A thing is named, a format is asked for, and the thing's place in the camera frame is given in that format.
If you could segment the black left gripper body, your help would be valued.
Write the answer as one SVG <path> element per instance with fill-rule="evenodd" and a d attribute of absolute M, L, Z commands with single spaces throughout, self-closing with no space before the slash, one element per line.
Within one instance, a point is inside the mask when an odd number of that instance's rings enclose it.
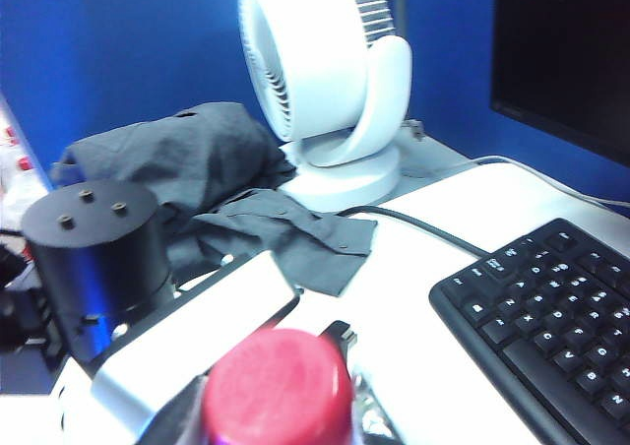
<path fill-rule="evenodd" d="M 218 268 L 177 286 L 173 295 L 191 296 L 193 293 L 203 291 L 205 288 L 212 286 L 223 277 L 229 275 L 231 272 L 247 263 L 250 259 L 251 256 L 249 255 L 234 256 L 232 254 L 226 254 L 221 258 L 220 266 Z"/>

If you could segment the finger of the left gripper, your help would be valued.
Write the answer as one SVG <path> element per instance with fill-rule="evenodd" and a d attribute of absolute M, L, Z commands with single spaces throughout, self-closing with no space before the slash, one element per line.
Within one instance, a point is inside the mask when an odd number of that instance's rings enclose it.
<path fill-rule="evenodd" d="M 347 355 L 357 342 L 356 332 L 349 323 L 342 320 L 335 320 L 329 324 L 320 336 L 331 341 L 341 355 Z"/>

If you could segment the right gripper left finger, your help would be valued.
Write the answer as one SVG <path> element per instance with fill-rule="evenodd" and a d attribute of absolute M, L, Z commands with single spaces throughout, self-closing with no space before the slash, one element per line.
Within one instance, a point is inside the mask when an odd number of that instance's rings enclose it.
<path fill-rule="evenodd" d="M 208 444 L 202 419 L 202 399 L 208 377 L 198 375 L 154 416 L 141 436 L 148 445 Z"/>

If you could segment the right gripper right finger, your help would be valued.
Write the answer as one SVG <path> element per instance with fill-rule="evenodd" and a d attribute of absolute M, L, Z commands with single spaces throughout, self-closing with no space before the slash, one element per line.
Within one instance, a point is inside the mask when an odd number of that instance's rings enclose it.
<path fill-rule="evenodd" d="M 399 444 L 393 423 L 377 400 L 369 382 L 360 373 L 351 375 L 352 444 Z"/>

